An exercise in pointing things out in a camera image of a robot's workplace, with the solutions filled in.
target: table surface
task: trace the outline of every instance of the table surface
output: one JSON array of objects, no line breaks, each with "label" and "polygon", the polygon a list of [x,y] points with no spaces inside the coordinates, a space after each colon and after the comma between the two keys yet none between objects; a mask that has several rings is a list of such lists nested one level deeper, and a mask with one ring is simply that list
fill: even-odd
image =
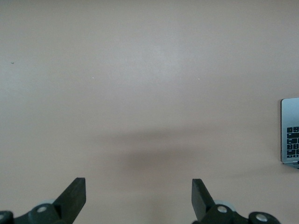
[{"label": "table surface", "polygon": [[298,222],[280,100],[298,97],[299,4],[0,2],[0,210],[86,178],[75,223],[190,224],[192,178]]}]

